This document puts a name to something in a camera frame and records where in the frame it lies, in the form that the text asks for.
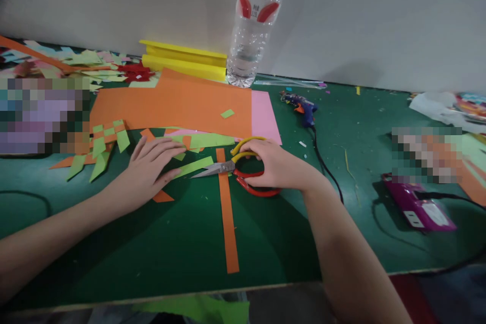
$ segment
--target scissors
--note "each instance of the scissors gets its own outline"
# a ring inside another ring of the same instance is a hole
[[[248,177],[257,177],[263,175],[264,171],[260,171],[257,173],[252,173],[252,174],[247,174],[244,172],[239,171],[236,168],[236,162],[242,157],[246,156],[258,156],[255,152],[241,152],[239,153],[239,150],[241,146],[243,146],[245,143],[252,139],[260,139],[260,140],[265,140],[263,137],[249,137],[246,139],[243,139],[241,142],[239,142],[236,147],[233,148],[231,151],[231,154],[234,156],[231,160],[227,162],[222,162],[222,163],[215,163],[212,165],[209,165],[205,167],[206,171],[201,172],[195,176],[192,176],[191,178],[198,178],[198,177],[204,177],[204,176],[211,176],[211,175],[216,175],[219,173],[223,172],[232,172],[234,175],[236,175],[236,180],[238,183],[243,186],[243,188],[248,191],[250,194],[254,196],[259,196],[259,197],[272,197],[275,195],[278,195],[281,191],[281,189],[271,189],[267,191],[258,191],[252,188],[246,181],[245,178]]]

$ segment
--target red scissor handle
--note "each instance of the red scissor handle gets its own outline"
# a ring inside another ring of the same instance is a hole
[[[257,177],[257,176],[261,176],[263,175],[263,172],[264,171],[260,171],[260,172],[257,172],[257,173],[252,173],[252,174],[247,174],[247,173],[244,173],[244,172],[241,172],[239,170],[234,170],[233,171],[233,174],[237,176],[236,180],[238,181],[238,183],[246,190],[248,191],[250,194],[254,195],[254,196],[258,196],[258,197],[272,197],[272,196],[275,196],[275,195],[278,195],[280,194],[280,192],[282,191],[282,189],[272,189],[272,190],[268,190],[268,191],[257,191],[255,190],[254,188],[252,188],[246,181],[245,181],[245,178],[248,178],[248,177]]]

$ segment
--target pixelated area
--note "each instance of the pixelated area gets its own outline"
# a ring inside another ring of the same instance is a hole
[[[0,79],[0,153],[88,153],[87,78]]]
[[[461,128],[393,128],[391,134],[393,182],[461,182]]]

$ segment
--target orange paper strip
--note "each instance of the orange paper strip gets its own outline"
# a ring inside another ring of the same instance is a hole
[[[13,49],[15,51],[19,51],[29,56],[39,58],[41,61],[44,61],[52,66],[56,66],[59,69],[62,69],[66,73],[71,73],[75,71],[89,71],[89,70],[99,70],[99,69],[111,69],[109,66],[100,66],[100,67],[72,67],[68,64],[62,63],[54,58],[48,57],[43,55],[42,53],[36,52],[30,49],[27,46],[24,46],[14,40],[5,38],[4,36],[0,35],[0,46],[7,47]]]
[[[186,149],[189,150],[191,147],[191,136],[184,136],[182,137],[182,143],[186,146]]]
[[[231,123],[220,115],[228,109],[235,112]],[[252,135],[252,93],[187,75],[164,78],[154,89],[101,89],[91,110],[90,130],[117,119],[126,122],[127,130],[181,126],[246,138]]]
[[[167,203],[168,201],[174,201],[166,192],[160,190],[157,195],[152,198],[156,203]]]
[[[152,132],[150,131],[150,129],[144,129],[140,132],[140,134],[142,136],[146,136],[147,137],[147,143],[148,142],[151,142],[153,140],[155,140],[155,137],[153,136]]]
[[[216,160],[226,162],[224,148],[216,148]],[[221,194],[221,212],[223,213],[224,249],[226,251],[226,269],[228,273],[239,272],[238,251],[234,234],[233,208],[229,192],[228,173],[223,172],[219,177],[219,192]]]

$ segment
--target yellow scissor handle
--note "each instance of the yellow scissor handle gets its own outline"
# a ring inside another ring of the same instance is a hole
[[[260,139],[260,140],[265,140],[266,138],[263,138],[263,137],[249,137],[249,138],[245,138],[243,139],[241,142],[239,142],[236,147],[233,148],[233,150],[231,151],[231,154],[232,155],[236,155],[238,152],[239,152],[239,149],[241,148],[242,145],[244,145],[246,142],[248,141],[251,141],[252,139]]]
[[[254,156],[258,156],[255,152],[241,152],[241,153],[238,153],[235,157],[233,157],[231,160],[233,161],[234,164],[236,164],[236,162],[238,162],[238,160],[242,157],[245,157],[247,155],[254,155]]]

